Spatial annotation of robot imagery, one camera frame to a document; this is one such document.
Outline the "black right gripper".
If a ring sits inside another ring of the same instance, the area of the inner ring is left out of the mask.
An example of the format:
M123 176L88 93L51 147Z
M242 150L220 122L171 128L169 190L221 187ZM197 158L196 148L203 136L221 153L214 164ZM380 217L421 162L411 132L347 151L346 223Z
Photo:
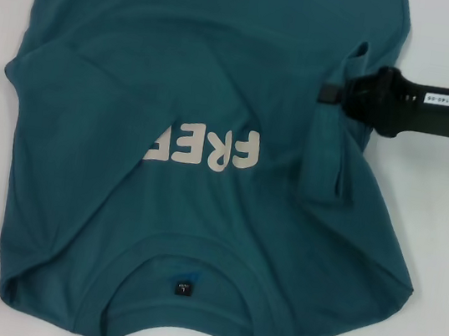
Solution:
M449 138L449 88L415 84L393 67L350 79L344 87L323 84L318 102L340 104L347 116L382 136L410 131Z

